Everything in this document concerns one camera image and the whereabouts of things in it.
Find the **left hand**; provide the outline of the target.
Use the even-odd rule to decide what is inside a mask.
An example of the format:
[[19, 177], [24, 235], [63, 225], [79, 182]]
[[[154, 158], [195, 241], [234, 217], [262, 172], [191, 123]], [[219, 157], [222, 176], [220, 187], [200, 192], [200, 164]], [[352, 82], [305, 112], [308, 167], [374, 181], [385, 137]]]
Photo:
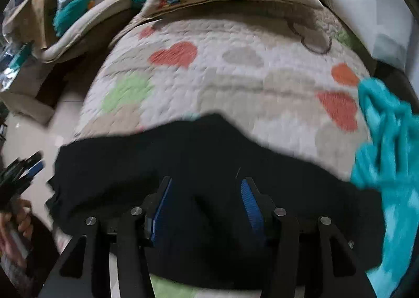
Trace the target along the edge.
[[1, 253], [20, 268], [26, 268], [26, 258], [19, 249], [21, 237], [31, 240], [31, 202], [22, 198], [16, 200], [16, 213], [1, 211]]

